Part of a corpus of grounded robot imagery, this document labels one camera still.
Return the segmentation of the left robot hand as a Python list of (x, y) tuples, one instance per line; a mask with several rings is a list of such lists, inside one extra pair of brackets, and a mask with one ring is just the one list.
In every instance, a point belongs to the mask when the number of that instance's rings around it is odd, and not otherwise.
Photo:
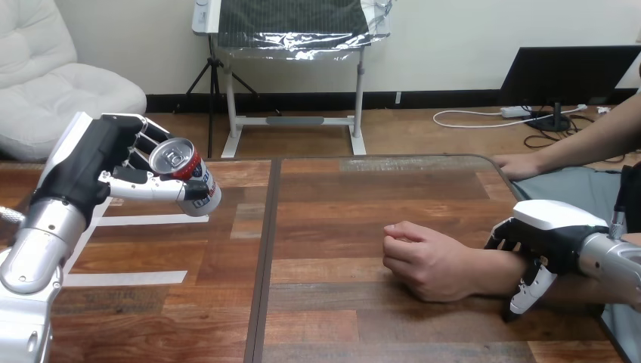
[(77, 113), (56, 143), (29, 209), (69, 207), (87, 228), (107, 198), (173, 201), (192, 217), (209, 215), (221, 188), (194, 144), (140, 114)]

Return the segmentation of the person's hand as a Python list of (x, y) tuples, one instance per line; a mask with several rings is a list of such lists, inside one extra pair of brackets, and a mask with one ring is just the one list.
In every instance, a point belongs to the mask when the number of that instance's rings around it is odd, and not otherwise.
[(510, 181), (532, 178), (545, 171), (537, 153), (497, 155), (492, 160)]
[(476, 294), (478, 251), (430, 228), (403, 221), (384, 227), (383, 265), (424, 302)]

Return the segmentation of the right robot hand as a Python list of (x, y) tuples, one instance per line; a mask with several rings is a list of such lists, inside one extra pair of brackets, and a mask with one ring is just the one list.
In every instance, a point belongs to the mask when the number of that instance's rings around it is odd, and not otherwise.
[(607, 235), (608, 223), (571, 204), (555, 200), (523, 200), (512, 216), (495, 225), (486, 250), (517, 252), (526, 269), (517, 290), (502, 311), (505, 322), (528, 311), (560, 275), (575, 272), (584, 242), (592, 234)]

